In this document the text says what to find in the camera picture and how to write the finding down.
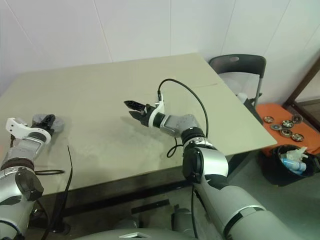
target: chair backrest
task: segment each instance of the chair backrest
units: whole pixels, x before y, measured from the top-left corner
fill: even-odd
[[[212,58],[209,65],[217,74],[242,72],[258,74],[260,79],[264,77],[266,59],[263,56],[249,54],[230,54]]]

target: silver robot arm segment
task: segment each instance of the silver robot arm segment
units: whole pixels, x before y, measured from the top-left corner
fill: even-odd
[[[7,152],[0,168],[0,240],[24,239],[35,201],[43,194],[34,162],[61,122],[54,115],[36,115],[33,125],[9,118],[6,129],[18,143]]]
[[[157,127],[170,136],[181,138],[183,175],[193,183],[211,221],[226,239],[301,239],[244,189],[228,184],[226,157],[206,139],[193,115],[152,114],[156,107],[134,101],[125,104],[136,110],[130,114],[146,127]]]

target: orange stool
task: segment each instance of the orange stool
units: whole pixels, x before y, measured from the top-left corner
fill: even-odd
[[[271,150],[280,145],[295,145],[298,147],[307,147],[307,152],[313,155],[320,153],[320,133],[312,129],[306,123],[302,122],[295,124],[290,130],[294,134],[302,134],[304,140],[301,142],[296,142],[291,138],[281,136],[278,131],[272,130],[270,128],[271,124],[282,124],[283,120],[291,120],[292,114],[285,110],[281,105],[275,103],[259,104],[256,107],[257,113],[263,119],[266,116],[271,116],[274,118],[273,123],[263,122],[264,128],[272,135],[272,137],[277,141],[276,145],[272,145],[262,149],[262,152],[267,157],[271,156]]]

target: white wall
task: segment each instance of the white wall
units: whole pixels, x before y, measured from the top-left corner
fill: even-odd
[[[0,94],[26,71],[243,53],[266,57],[261,101],[281,103],[319,55],[319,13],[319,0],[0,0]],[[224,78],[254,95],[256,77]]]
[[[320,71],[318,71],[295,100],[300,103],[318,99],[320,99]]]

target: beige tabletop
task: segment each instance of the beige tabletop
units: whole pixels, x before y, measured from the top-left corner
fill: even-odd
[[[76,66],[20,75],[0,97],[0,146],[7,151],[7,118],[29,124],[38,113],[65,122],[35,162],[36,170],[62,169],[67,174],[41,176],[44,194],[63,191],[73,162],[70,189],[180,166],[182,151],[166,158],[174,139],[131,118],[125,100],[154,104],[160,81],[173,78],[191,87],[206,107],[209,139],[226,156],[276,144],[198,54]],[[163,85],[168,114],[194,114],[205,131],[196,99],[180,85]]]

